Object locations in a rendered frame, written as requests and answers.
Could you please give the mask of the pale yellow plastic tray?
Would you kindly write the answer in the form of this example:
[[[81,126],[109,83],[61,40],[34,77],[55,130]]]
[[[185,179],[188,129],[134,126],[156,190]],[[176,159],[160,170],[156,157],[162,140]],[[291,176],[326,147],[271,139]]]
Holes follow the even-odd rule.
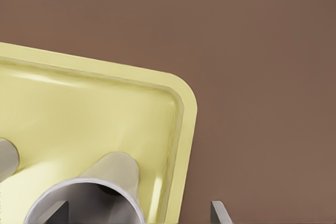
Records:
[[[197,103],[170,73],[0,42],[0,138],[19,153],[0,183],[0,224],[110,152],[132,156],[150,223],[177,223]]]

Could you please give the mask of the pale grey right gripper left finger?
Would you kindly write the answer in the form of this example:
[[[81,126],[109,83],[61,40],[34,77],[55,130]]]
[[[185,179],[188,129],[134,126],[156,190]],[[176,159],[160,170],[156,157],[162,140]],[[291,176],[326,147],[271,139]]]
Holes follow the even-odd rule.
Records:
[[[49,207],[41,216],[43,224],[68,224],[69,202],[58,201]]]

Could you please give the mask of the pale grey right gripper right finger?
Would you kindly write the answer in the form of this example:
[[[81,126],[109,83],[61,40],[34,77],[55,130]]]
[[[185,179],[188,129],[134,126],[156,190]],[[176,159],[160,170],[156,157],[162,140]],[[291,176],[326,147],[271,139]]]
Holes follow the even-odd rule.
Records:
[[[211,224],[233,224],[224,204],[219,200],[211,201]]]

